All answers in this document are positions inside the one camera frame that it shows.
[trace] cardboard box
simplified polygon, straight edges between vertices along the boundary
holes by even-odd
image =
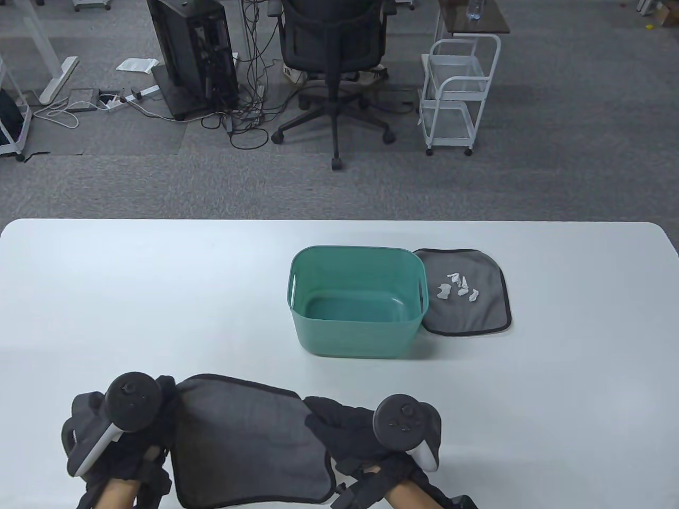
[[[655,19],[660,26],[679,25],[679,0],[663,0],[655,11]]]

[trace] black trim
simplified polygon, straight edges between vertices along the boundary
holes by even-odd
[[[301,398],[299,397],[299,394],[296,392],[287,390],[287,389],[281,389],[278,387],[272,387],[270,385],[264,385],[263,383],[257,383],[257,382],[252,382],[248,380],[241,380],[239,378],[232,378],[232,377],[227,377],[225,375],[213,375],[210,373],[204,373],[202,375],[194,375],[192,377],[187,378],[184,381],[189,381],[189,380],[194,380],[194,379],[199,379],[199,380],[214,380],[214,381],[223,381],[223,382],[228,382],[228,383],[235,383],[236,385],[243,385],[244,387],[250,387],[253,389],[259,389],[263,390],[266,392],[271,392],[273,394],[280,394],[281,396],[288,396],[289,398],[294,398],[298,399],[301,401]],[[275,497],[273,495],[271,496],[263,496],[263,497],[251,497],[251,498],[242,498],[242,499],[235,499],[231,500],[229,502],[222,502],[218,503],[212,506],[195,506],[191,504],[187,504],[185,500],[185,496],[183,495],[181,491],[181,475],[179,474],[180,469],[177,468],[176,465],[176,459],[175,459],[175,450],[174,447],[170,450],[170,460],[172,461],[172,471],[175,474],[175,492],[177,493],[177,500],[181,504],[182,507],[185,509],[220,509],[222,507],[231,507],[231,506],[240,506],[243,504],[256,504],[257,502],[297,502],[300,504],[322,504],[323,502],[327,501],[331,496],[335,494],[335,488],[337,487],[337,479],[335,479],[335,473],[333,472],[332,466],[330,464],[330,452],[325,451],[325,468],[326,471],[328,472],[328,477],[330,478],[330,490],[326,495],[324,495],[322,498],[319,499],[312,499],[312,498],[295,498],[295,497]]]
[[[511,325],[512,317],[511,317],[511,309],[509,307],[509,295],[507,294],[507,283],[504,280],[504,273],[502,272],[500,265],[498,265],[498,263],[492,257],[488,256],[486,253],[484,253],[483,251],[480,251],[478,249],[430,249],[430,248],[421,248],[421,249],[418,249],[417,251],[414,251],[415,254],[418,254],[419,252],[445,252],[445,253],[480,252],[482,255],[486,255],[488,258],[493,260],[493,263],[495,263],[495,265],[497,265],[497,268],[500,271],[500,281],[502,282],[502,293],[504,294],[504,310],[507,313],[507,323],[505,325],[501,326],[501,327],[489,328],[489,329],[485,329],[484,331],[467,331],[467,332],[464,332],[464,333],[444,333],[442,331],[434,331],[424,324],[424,321],[426,319],[426,314],[425,314],[424,318],[422,319],[422,326],[428,332],[430,332],[432,334],[436,334],[438,336],[466,337],[466,336],[482,336],[484,334],[499,333],[499,332],[505,331],[509,328],[509,326]]]

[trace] basket handle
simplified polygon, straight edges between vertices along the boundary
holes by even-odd
[[[424,313],[424,292],[426,291],[424,285],[425,281],[420,280],[420,311]]]
[[[297,289],[297,272],[293,272],[288,283],[288,302],[290,308],[295,309],[295,290]]]

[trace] white cable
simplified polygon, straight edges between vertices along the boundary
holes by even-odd
[[[202,117],[192,118],[190,120],[175,120],[173,118],[164,117],[163,115],[158,115],[157,113],[154,113],[153,111],[149,111],[149,110],[145,109],[142,105],[137,104],[136,102],[128,101],[127,104],[129,104],[130,106],[134,106],[135,108],[144,112],[146,115],[148,115],[152,118],[160,118],[160,119],[166,120],[168,122],[177,122],[178,124],[188,124],[189,122],[195,122],[196,120],[203,120],[204,118],[214,117],[215,115],[225,115],[225,113],[217,111],[216,113],[210,113],[209,115],[203,115]]]
[[[72,114],[70,111],[67,111],[68,108],[75,106],[75,105],[90,105],[94,106],[100,111],[106,111],[106,108],[99,107],[97,105],[93,105],[91,102],[86,101],[86,100],[79,100],[77,102],[72,102],[69,104],[69,98],[65,98],[62,100],[59,100],[57,102],[53,102],[49,106],[45,106],[42,109],[39,109],[36,111],[33,116],[42,120],[47,120],[48,122],[52,122],[58,126],[65,127],[66,129],[78,129],[78,126],[80,125],[80,121],[78,120],[78,117],[76,117],[74,114]],[[57,115],[70,115],[74,120],[75,120],[75,125],[70,126],[69,124],[64,124],[63,122],[59,122],[58,120],[55,120],[53,117],[56,117]]]

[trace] black office chair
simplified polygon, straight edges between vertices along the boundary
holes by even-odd
[[[389,124],[365,111],[370,102],[361,93],[340,96],[343,73],[371,69],[380,63],[386,45],[386,18],[396,14],[394,0],[269,0],[268,16],[278,18],[280,48],[286,65],[307,73],[325,74],[328,96],[301,93],[299,108],[308,110],[283,124],[271,136],[283,143],[283,132],[322,115],[329,115],[333,128],[333,170],[342,169],[337,142],[337,116],[348,117],[383,129],[389,145],[396,136]],[[351,102],[359,100],[361,109]]]

